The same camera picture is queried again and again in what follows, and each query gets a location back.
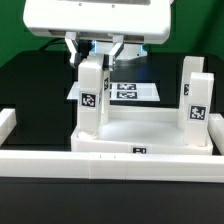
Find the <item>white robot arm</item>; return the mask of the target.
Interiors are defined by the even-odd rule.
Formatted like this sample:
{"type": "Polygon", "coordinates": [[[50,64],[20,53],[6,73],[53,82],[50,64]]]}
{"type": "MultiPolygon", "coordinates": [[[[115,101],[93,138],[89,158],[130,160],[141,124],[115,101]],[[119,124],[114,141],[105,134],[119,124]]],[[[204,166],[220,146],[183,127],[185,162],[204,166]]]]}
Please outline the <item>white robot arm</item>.
{"type": "Polygon", "coordinates": [[[174,0],[25,0],[23,21],[36,36],[63,38],[70,64],[81,61],[79,42],[95,41],[96,53],[116,60],[143,56],[144,44],[162,44],[171,28],[174,0]]]}

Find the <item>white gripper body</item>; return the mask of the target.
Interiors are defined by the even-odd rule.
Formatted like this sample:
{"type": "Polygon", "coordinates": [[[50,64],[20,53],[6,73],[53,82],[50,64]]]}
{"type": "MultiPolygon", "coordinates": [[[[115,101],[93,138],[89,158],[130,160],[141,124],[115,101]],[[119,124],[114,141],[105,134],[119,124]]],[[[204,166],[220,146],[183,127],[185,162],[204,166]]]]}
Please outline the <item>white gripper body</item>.
{"type": "Polygon", "coordinates": [[[36,36],[162,44],[170,35],[169,0],[26,0],[23,21],[36,36]]]}

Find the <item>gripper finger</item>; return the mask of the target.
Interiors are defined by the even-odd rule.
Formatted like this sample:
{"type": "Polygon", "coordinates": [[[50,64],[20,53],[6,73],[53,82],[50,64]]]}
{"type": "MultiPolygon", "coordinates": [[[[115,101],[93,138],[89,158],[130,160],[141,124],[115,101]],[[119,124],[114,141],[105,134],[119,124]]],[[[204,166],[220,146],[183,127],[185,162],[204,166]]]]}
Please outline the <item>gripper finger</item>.
{"type": "Polygon", "coordinates": [[[65,43],[70,51],[70,65],[76,68],[81,61],[81,53],[79,52],[79,38],[76,32],[67,32],[65,34],[65,43]]]}
{"type": "Polygon", "coordinates": [[[112,37],[113,47],[108,54],[104,57],[104,67],[108,68],[110,71],[113,70],[114,64],[116,63],[116,58],[124,49],[124,36],[114,35],[112,37]]]}

